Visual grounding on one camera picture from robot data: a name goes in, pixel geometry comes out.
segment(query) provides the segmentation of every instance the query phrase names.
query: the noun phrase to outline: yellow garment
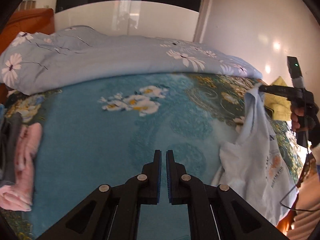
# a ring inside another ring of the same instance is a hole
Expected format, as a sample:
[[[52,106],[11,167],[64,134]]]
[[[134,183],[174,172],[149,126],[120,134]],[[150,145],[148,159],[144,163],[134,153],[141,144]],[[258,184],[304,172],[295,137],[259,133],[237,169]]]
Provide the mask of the yellow garment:
[[[282,77],[278,77],[271,85],[287,87]],[[291,102],[286,98],[265,93],[264,105],[272,110],[272,119],[280,121],[291,120]]]

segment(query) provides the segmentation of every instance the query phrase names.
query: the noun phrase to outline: bed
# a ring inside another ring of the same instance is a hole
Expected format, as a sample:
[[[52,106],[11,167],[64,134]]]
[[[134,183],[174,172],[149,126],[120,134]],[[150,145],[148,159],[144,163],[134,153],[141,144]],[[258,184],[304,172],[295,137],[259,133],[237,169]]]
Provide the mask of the bed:
[[[87,26],[26,35],[18,35],[16,43],[23,40],[19,46],[32,48],[17,51],[17,45],[4,53],[20,53],[26,62],[16,80],[4,78],[23,92],[9,98],[7,116],[20,112],[26,124],[44,127],[32,211],[1,210],[21,239],[38,237],[99,185],[116,186],[139,174],[155,149],[163,155],[172,149],[189,174],[210,184],[220,166],[219,145],[237,138],[244,121],[243,95],[261,77],[247,62],[202,44],[103,37],[101,44],[112,44],[102,50],[111,66],[106,71],[96,69],[101,63],[92,53],[85,64],[70,55],[84,61],[87,49],[101,45]],[[128,52],[128,46],[135,51]],[[122,57],[115,57],[121,48]],[[270,123],[297,181],[302,163],[292,134],[285,122]],[[165,174],[163,163],[160,203],[141,208],[138,239],[190,239],[187,207],[168,203]]]

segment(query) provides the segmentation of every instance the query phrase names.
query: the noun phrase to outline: wooden headboard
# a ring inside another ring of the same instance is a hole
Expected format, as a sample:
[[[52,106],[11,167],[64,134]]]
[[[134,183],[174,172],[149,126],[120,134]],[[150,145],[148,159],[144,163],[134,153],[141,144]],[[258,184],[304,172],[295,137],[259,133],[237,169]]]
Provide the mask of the wooden headboard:
[[[47,8],[17,11],[12,14],[4,30],[0,34],[0,54],[9,46],[19,32],[54,33],[53,10]],[[0,85],[0,103],[6,101],[8,90]]]

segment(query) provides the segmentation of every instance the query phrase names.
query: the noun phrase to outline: pink folded cloth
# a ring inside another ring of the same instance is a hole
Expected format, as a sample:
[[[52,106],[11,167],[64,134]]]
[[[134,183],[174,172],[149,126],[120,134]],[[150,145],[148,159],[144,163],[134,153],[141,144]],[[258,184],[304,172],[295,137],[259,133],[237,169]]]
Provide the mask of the pink folded cloth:
[[[0,207],[13,211],[31,211],[35,158],[42,136],[42,127],[23,125],[14,157],[16,184],[0,188]]]

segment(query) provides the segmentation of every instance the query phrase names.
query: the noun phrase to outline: metal rivet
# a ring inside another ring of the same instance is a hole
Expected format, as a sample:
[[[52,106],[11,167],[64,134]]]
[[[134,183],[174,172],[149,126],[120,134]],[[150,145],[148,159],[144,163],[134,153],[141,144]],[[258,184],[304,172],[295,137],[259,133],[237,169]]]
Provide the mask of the metal rivet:
[[[189,181],[189,180],[191,180],[191,176],[189,174],[183,174],[181,176],[181,179],[184,181]]]
[[[99,190],[100,190],[101,192],[107,192],[109,189],[110,189],[110,187],[109,187],[108,185],[106,185],[106,184],[103,184],[103,185],[101,185],[101,186],[99,187]]]
[[[137,179],[140,181],[144,181],[148,178],[148,176],[146,174],[140,174],[137,176]]]
[[[222,190],[222,191],[228,191],[230,189],[230,187],[228,185],[225,185],[225,184],[220,184],[219,185],[219,188]]]

